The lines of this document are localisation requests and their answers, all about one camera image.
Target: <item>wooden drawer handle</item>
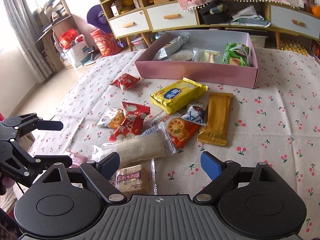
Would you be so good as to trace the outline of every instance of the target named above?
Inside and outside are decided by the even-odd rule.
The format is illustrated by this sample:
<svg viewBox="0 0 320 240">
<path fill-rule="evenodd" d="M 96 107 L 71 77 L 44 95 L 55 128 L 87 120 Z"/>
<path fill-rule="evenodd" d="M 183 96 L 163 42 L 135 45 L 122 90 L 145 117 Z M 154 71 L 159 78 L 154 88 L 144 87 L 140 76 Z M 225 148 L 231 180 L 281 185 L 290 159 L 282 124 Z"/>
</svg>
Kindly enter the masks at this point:
<svg viewBox="0 0 320 240">
<path fill-rule="evenodd" d="M 170 15 L 165 15 L 163 18 L 166 20 L 170 20 L 170 19 L 177 19 L 179 18 L 180 14 L 170 14 Z"/>
<path fill-rule="evenodd" d="M 126 23 L 126 24 L 123 24 L 122 25 L 122 28 L 129 28 L 129 27 L 132 27 L 134 25 L 134 22 L 132 23 Z"/>
<path fill-rule="evenodd" d="M 297 21 L 297 20 L 292 20 L 292 22 L 293 22 L 294 24 L 296 24 L 296 25 L 300 25 L 300 26 L 302 26 L 302 27 L 306 26 L 306 24 L 305 24 L 305 23 L 303 23 L 303 22 L 299 22 L 299 21 Z"/>
</svg>

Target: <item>snack package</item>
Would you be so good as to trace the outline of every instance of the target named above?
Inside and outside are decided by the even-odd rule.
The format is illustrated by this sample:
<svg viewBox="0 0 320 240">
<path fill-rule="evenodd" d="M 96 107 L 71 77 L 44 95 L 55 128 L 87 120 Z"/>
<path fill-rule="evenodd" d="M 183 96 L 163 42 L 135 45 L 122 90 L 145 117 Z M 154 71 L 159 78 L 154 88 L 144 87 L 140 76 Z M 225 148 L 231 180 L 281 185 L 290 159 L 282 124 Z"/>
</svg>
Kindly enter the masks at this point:
<svg viewBox="0 0 320 240">
<path fill-rule="evenodd" d="M 204 122 L 204 115 L 206 109 L 207 105 L 189 104 L 187 106 L 187 113 L 181 116 L 180 118 L 195 124 L 206 126 L 206 123 Z"/>
<path fill-rule="evenodd" d="M 132 75 L 127 73 L 121 75 L 116 80 L 114 80 L 111 85 L 121 88 L 122 90 L 127 90 L 132 87 L 135 83 L 137 83 L 140 78 L 135 78 Z"/>
<path fill-rule="evenodd" d="M 180 118 L 181 114 L 160 113 L 156 118 L 146 122 L 146 125 L 154 125 L 155 127 L 161 124 L 165 126 L 166 132 L 170 137 L 170 141 L 177 147 L 182 148 L 191 137 L 201 128 L 201 125 L 191 123 Z"/>
<path fill-rule="evenodd" d="M 219 56 L 220 52 L 215 50 L 208 50 L 208 49 L 198 49 L 193 48 L 194 56 L 192 61 L 194 62 L 204 62 L 204 63 L 214 63 L 214 57 Z"/>
<path fill-rule="evenodd" d="M 160 122 L 155 126 L 145 130 L 140 136 L 146 136 L 150 134 L 158 134 L 162 138 L 164 152 L 166 155 L 172 155 L 178 152 L 177 149 L 174 147 L 169 134 L 166 131 L 166 126 L 164 122 Z"/>
<path fill-rule="evenodd" d="M 207 90 L 207 86 L 184 77 L 182 80 L 178 80 L 150 96 L 152 103 L 168 114 L 173 114 Z"/>
<path fill-rule="evenodd" d="M 186 44 L 188 37 L 186 36 L 179 36 L 168 44 L 163 46 L 154 56 L 153 60 L 160 60 L 162 58 L 168 57 L 175 53 L 178 49 L 180 49 L 184 44 Z"/>
<path fill-rule="evenodd" d="M 150 107 L 122 102 L 124 121 L 110 136 L 109 141 L 123 140 L 140 134 L 143 120 L 150 114 Z"/>
<path fill-rule="evenodd" d="M 108 107 L 96 126 L 104 126 L 113 129 L 117 129 L 122 124 L 125 117 L 123 111 L 119 108 Z"/>
<path fill-rule="evenodd" d="M 200 128 L 201 125 L 181 118 L 171 119 L 167 125 L 171 140 L 178 148 L 182 148 Z"/>
<path fill-rule="evenodd" d="M 156 195 L 154 160 L 119 169 L 116 174 L 116 188 L 128 199 L 132 195 Z"/>
<path fill-rule="evenodd" d="M 74 153 L 74 152 L 71 152 L 70 149 L 67 149 L 65 151 L 65 155 L 69 155 L 72 159 L 72 165 L 70 168 L 76 168 L 76 167 L 79 167 L 81 163 L 85 163 L 88 161 L 88 157 L 87 156 L 84 156 L 84 155 L 81 155 L 79 153 Z"/>
<path fill-rule="evenodd" d="M 210 93 L 207 126 L 199 133 L 198 141 L 218 146 L 227 145 L 227 127 L 233 94 Z"/>
<path fill-rule="evenodd" d="M 167 57 L 164 61 L 189 61 L 193 58 L 193 51 L 190 49 L 184 49 L 177 53 L 172 54 L 171 56 Z"/>
<path fill-rule="evenodd" d="M 100 160 L 112 152 L 117 152 L 120 156 L 121 169 L 132 166 L 132 163 L 166 156 L 163 138 L 157 133 L 104 143 L 101 148 L 103 153 Z"/>
<path fill-rule="evenodd" d="M 249 66 L 249 47 L 238 44 L 228 43 L 226 52 L 223 54 L 223 58 L 220 60 L 221 64 Z"/>
</svg>

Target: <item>red snack wrapper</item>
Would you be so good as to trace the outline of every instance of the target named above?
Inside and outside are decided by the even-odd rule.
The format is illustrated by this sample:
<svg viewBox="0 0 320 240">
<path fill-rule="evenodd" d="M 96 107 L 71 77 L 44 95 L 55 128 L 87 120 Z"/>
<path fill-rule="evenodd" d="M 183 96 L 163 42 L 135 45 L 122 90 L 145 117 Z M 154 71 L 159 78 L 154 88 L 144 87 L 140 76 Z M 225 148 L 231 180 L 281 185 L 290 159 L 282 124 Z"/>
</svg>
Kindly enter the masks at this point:
<svg viewBox="0 0 320 240">
<path fill-rule="evenodd" d="M 123 91 L 132 87 L 135 83 L 137 83 L 140 78 L 135 78 L 132 75 L 127 73 L 121 75 L 116 80 L 114 80 L 111 85 L 121 88 Z"/>
<path fill-rule="evenodd" d="M 169 136 L 178 148 L 182 148 L 186 142 L 200 129 L 201 125 L 189 122 L 181 118 L 171 119 L 167 123 Z"/>
<path fill-rule="evenodd" d="M 122 102 L 124 121 L 110 136 L 109 141 L 123 140 L 140 134 L 143 120 L 150 114 L 149 106 Z"/>
</svg>

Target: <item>green snack package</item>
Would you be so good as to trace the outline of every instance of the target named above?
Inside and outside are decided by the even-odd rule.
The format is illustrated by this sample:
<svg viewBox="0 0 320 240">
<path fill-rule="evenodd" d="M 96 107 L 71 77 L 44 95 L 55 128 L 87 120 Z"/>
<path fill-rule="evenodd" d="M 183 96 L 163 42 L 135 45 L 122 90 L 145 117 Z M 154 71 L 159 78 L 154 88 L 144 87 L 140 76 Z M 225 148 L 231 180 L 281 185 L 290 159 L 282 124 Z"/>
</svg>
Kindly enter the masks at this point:
<svg viewBox="0 0 320 240">
<path fill-rule="evenodd" d="M 220 60 L 221 64 L 230 64 L 238 66 L 249 66 L 249 47 L 238 44 L 238 43 L 228 43 L 226 52 L 223 54 Z"/>
</svg>

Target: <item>curtain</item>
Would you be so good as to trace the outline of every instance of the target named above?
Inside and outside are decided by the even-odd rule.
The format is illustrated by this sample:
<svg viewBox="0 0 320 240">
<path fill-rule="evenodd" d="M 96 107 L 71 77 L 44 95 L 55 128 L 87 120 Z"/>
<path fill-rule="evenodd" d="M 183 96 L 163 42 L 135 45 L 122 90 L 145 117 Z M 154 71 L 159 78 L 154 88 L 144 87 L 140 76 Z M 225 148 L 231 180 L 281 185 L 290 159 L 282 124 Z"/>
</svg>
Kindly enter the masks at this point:
<svg viewBox="0 0 320 240">
<path fill-rule="evenodd" d="M 4 0 L 9 22 L 17 35 L 20 50 L 39 83 L 43 82 L 52 70 L 36 48 L 35 41 L 42 32 L 31 14 L 26 0 Z"/>
</svg>

